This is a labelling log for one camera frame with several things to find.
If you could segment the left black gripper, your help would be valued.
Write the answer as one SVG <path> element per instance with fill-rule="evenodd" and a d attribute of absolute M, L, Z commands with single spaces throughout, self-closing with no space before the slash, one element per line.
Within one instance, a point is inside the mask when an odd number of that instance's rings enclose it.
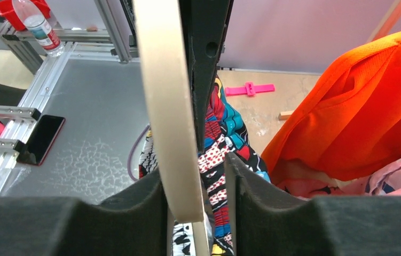
<path fill-rule="evenodd" d="M 179 1 L 191 87 L 197 151 L 203 151 L 205 117 L 233 8 L 232 0 Z"/>

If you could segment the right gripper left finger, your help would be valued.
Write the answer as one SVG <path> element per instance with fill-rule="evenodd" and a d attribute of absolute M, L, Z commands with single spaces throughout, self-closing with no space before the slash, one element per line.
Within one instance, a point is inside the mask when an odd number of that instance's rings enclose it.
<path fill-rule="evenodd" d="M 99 205 L 0 197 L 0 255 L 168 255 L 167 214 L 158 171 Z"/>

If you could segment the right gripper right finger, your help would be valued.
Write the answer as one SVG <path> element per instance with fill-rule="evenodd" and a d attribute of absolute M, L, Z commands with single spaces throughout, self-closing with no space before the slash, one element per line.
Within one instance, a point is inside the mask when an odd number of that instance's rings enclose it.
<path fill-rule="evenodd" d="M 318 196 L 304 201 L 224 161 L 235 255 L 401 255 L 401 197 Z"/>

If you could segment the colourful comic print shorts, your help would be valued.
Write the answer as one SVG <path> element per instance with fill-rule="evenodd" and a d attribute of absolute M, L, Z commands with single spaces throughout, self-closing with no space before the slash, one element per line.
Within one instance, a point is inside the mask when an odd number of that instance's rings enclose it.
<path fill-rule="evenodd" d="M 198 155 L 200 177 L 214 215 L 211 255 L 234 255 L 224 170 L 225 155 L 230 152 L 237 155 L 248 170 L 270 182 L 264 161 L 249 144 L 240 113 L 227 103 L 222 82 L 216 75 L 205 118 L 205 150 Z M 140 153 L 139 178 L 157 166 L 152 131 L 149 130 Z M 190 223 L 176 221 L 172 238 L 171 255 L 195 255 Z"/>

